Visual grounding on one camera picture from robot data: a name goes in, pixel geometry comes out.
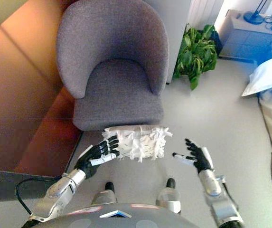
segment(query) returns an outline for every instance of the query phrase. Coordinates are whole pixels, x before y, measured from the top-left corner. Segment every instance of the nightstand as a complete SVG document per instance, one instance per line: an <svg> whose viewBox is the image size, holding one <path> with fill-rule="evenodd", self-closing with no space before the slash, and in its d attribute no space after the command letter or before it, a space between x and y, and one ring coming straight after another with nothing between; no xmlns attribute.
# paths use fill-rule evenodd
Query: nightstand
<svg viewBox="0 0 272 228"><path fill-rule="evenodd" d="M266 23L254 25L244 20L244 12L229 10L219 31L223 45L220 57L257 60L270 48L272 30Z"/></svg>

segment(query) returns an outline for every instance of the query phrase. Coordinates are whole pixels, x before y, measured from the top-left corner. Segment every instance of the black cable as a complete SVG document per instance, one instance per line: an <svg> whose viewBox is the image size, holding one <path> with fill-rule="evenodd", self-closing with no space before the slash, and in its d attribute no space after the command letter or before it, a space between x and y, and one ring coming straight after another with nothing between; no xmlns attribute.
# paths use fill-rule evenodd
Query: black cable
<svg viewBox="0 0 272 228"><path fill-rule="evenodd" d="M268 30L272 30L272 17L270 16L265 17L264 22L266 23L265 28Z"/></svg>
<svg viewBox="0 0 272 228"><path fill-rule="evenodd" d="M28 212L28 214L31 215L31 210L26 206L26 204L23 202L23 200L20 196L19 188L20 188L21 184L24 182L27 182L27 181L44 181L44 182L57 181L61 178L62 178L62 176L57 176L57 177L53 177L53 178L35 177L35 178L28 178L28 179L22 180L15 187L15 193L16 193L17 200L20 202L20 204L23 206L23 208Z"/></svg>

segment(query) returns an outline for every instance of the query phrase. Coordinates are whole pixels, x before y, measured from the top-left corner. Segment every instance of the white fringed cushion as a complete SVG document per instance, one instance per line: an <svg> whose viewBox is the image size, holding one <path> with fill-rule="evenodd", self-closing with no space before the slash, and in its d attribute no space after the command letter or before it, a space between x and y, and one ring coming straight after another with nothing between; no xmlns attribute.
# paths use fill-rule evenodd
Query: white fringed cushion
<svg viewBox="0 0 272 228"><path fill-rule="evenodd" d="M118 136L120 152L119 158L143 158L151 157L152 160L164 157L165 136L172 136L169 128L157 125L132 125L106 128L102 133L104 139Z"/></svg>

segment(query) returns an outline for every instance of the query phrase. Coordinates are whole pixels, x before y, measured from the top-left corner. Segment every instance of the drawer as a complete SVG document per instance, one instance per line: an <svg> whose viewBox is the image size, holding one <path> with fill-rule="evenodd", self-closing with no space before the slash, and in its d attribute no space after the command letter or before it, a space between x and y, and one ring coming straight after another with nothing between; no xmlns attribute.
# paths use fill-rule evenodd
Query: drawer
<svg viewBox="0 0 272 228"><path fill-rule="evenodd" d="M230 37L227 39L227 43L233 43L233 44L243 44L251 32L249 31L243 31L239 29L235 29Z"/></svg>
<svg viewBox="0 0 272 228"><path fill-rule="evenodd" d="M272 34L261 32L250 32L248 38L245 40L245 45L266 47L272 43Z"/></svg>
<svg viewBox="0 0 272 228"><path fill-rule="evenodd" d="M237 56L237 53L242 45L239 44L231 44L231 43L225 43L224 47L221 50L220 55L221 56L227 56L227 57L235 57Z"/></svg>
<svg viewBox="0 0 272 228"><path fill-rule="evenodd" d="M241 45L236 57L246 59L257 59L265 53L266 49L258 46Z"/></svg>

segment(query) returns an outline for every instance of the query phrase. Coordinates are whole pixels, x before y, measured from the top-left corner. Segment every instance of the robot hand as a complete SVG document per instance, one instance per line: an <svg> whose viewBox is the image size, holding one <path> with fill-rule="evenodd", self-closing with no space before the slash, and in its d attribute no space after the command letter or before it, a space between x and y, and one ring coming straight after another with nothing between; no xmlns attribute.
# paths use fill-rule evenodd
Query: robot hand
<svg viewBox="0 0 272 228"><path fill-rule="evenodd" d="M199 148L189 139L185 139L185 141L191 156L173 153L174 158L179 159L183 163L194 165L197 168L198 173L202 170L213 170L213 162L207 148Z"/></svg>
<svg viewBox="0 0 272 228"><path fill-rule="evenodd" d="M116 150L118 148L118 137L115 135L98 145L89 146L80 156L75 165L75 169L82 170L86 174L86 178L92 177L100 164L115 159L120 155Z"/></svg>

